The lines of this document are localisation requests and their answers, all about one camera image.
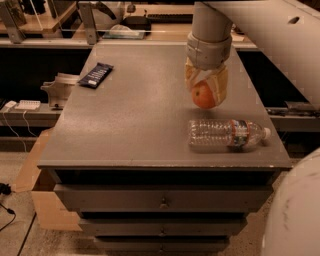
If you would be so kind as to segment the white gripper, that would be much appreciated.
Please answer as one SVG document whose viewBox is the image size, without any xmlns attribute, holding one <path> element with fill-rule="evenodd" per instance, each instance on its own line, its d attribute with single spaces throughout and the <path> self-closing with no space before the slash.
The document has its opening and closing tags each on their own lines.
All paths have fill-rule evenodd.
<svg viewBox="0 0 320 256">
<path fill-rule="evenodd" d="M 197 39 L 192 33 L 187 37 L 187 59 L 184 67 L 186 88 L 191 91 L 201 80 L 203 71 L 215 102 L 219 106 L 226 99 L 228 69 L 222 65 L 230 56 L 232 37 L 218 42 L 207 42 Z"/>
</svg>

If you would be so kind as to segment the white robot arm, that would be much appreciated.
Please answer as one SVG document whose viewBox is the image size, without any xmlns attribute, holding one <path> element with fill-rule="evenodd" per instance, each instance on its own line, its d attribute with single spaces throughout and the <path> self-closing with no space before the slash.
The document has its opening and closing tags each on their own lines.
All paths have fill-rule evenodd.
<svg viewBox="0 0 320 256">
<path fill-rule="evenodd" d="M 198 1 L 187 39 L 188 89 L 205 71 L 221 83 L 237 25 L 315 107 L 320 106 L 320 19 L 296 0 Z M 261 256 L 320 256 L 320 149 L 285 176 L 270 207 Z"/>
</svg>

